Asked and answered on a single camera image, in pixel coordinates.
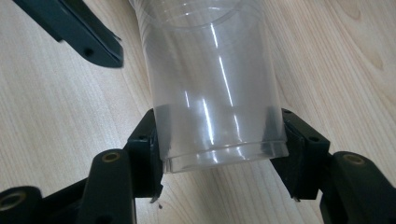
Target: wood grain surface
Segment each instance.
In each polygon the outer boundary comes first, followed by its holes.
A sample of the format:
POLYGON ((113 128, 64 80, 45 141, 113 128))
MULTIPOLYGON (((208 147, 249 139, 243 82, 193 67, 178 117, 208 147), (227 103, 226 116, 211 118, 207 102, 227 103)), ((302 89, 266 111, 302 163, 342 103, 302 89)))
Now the wood grain surface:
MULTIPOLYGON (((88 175, 99 152, 123 147, 151 108, 139 31, 127 0, 86 3, 122 38, 108 69, 58 44, 12 1, 0 6, 0 191, 46 196, 88 175)), ((264 0, 282 107, 360 153, 396 185, 396 2, 264 0)), ((318 200, 296 203, 269 161, 165 175, 139 223, 321 223, 318 200)))

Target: clear plastic cup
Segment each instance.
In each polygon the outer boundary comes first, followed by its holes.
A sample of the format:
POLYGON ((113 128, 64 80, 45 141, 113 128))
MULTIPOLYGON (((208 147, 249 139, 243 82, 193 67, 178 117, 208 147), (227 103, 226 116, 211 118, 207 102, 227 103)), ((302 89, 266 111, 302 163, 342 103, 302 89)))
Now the clear plastic cup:
POLYGON ((165 172, 288 155, 261 1, 131 2, 165 172))

